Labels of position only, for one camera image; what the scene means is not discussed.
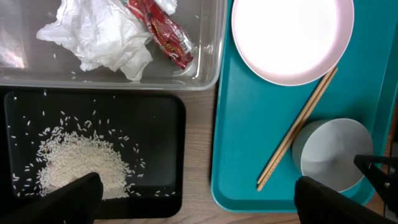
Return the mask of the grey bowl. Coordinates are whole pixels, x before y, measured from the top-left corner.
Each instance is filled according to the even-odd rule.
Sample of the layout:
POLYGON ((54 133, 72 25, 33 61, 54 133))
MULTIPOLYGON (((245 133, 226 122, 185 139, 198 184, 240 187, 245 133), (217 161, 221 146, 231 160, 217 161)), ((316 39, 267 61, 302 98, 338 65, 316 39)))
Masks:
POLYGON ((353 188, 364 177, 354 157, 373 154, 368 129, 348 118, 313 121, 292 144, 292 159, 300 173, 337 192, 353 188))

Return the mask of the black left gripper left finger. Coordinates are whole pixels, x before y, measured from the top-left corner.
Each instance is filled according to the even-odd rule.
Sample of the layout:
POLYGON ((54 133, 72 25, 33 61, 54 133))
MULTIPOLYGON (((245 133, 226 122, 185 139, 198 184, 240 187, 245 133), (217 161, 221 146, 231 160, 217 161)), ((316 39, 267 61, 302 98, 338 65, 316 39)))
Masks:
POLYGON ((96 172, 80 177, 62 188, 1 218, 2 224, 92 224, 103 196, 96 172))

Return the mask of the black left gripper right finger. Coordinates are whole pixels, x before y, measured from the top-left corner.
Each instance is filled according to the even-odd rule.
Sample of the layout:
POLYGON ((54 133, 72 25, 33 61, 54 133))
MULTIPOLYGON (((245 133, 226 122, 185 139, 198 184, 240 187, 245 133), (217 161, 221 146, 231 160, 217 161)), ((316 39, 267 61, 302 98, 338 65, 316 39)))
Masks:
POLYGON ((307 176, 295 183, 294 204, 301 224, 395 224, 307 176))

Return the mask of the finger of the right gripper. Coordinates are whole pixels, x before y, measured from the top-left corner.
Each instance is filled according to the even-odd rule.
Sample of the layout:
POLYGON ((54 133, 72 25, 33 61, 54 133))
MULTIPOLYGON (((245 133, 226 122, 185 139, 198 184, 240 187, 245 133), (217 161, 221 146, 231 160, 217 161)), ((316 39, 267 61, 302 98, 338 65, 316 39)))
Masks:
POLYGON ((397 158, 356 155, 354 164, 368 179, 388 209, 397 215, 397 158), (395 172, 385 174, 376 164, 389 165, 395 172))

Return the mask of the red strawberry wrapper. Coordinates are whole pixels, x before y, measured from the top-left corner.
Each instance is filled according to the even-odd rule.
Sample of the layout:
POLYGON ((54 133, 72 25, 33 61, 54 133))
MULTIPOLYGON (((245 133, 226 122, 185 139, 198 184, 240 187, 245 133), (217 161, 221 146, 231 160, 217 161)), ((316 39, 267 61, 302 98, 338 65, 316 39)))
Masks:
POLYGON ((161 50, 185 70, 196 50, 188 34, 154 0, 125 0, 122 4, 144 23, 161 50))

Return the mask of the white napkin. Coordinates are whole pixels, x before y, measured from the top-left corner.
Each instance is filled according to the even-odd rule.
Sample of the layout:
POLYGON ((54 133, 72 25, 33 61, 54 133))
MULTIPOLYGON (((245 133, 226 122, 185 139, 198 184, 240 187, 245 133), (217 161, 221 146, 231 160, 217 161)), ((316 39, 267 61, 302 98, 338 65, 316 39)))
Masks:
POLYGON ((153 37, 143 15, 138 1, 62 0, 56 21, 36 38, 71 51, 84 72, 104 66, 138 82, 153 60, 146 48, 153 37))

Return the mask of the pile of rice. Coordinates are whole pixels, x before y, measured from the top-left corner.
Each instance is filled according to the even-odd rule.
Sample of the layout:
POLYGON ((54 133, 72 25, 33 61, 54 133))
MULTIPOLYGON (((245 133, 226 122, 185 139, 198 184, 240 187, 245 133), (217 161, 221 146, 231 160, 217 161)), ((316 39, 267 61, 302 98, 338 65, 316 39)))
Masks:
POLYGON ((36 174, 40 197, 90 172, 99 174, 105 200, 129 195, 127 178, 133 170, 121 153, 98 134, 85 136, 56 126, 50 137, 39 144, 36 159, 43 164, 36 174))

